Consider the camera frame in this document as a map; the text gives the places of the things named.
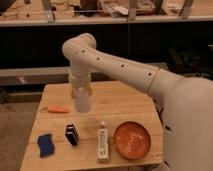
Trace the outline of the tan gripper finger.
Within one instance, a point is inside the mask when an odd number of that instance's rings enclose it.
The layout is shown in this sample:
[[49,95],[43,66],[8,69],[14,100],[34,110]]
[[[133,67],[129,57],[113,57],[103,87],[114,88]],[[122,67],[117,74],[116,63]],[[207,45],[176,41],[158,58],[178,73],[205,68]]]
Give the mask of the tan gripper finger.
[[74,88],[74,89],[71,88],[70,91],[71,91],[71,97],[72,97],[72,98],[75,98],[75,96],[76,96],[76,95],[75,95],[75,91],[76,91],[75,88]]
[[86,91],[87,91],[89,96],[92,96],[92,88],[91,87],[87,87]]

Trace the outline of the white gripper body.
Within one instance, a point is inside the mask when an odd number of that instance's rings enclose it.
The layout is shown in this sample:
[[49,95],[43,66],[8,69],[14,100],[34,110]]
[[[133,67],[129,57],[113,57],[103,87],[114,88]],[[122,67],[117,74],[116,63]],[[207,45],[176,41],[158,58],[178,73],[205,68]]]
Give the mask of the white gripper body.
[[86,90],[90,88],[91,76],[77,77],[70,74],[68,76],[69,83],[74,89],[84,87]]

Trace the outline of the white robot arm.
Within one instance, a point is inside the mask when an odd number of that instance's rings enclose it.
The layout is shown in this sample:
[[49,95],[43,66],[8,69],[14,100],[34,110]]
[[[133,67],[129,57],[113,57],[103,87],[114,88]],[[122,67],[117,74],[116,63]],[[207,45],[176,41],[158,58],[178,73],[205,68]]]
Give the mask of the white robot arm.
[[162,171],[213,171],[213,81],[184,77],[96,47],[89,33],[64,42],[71,85],[88,88],[94,68],[149,95],[163,109]]

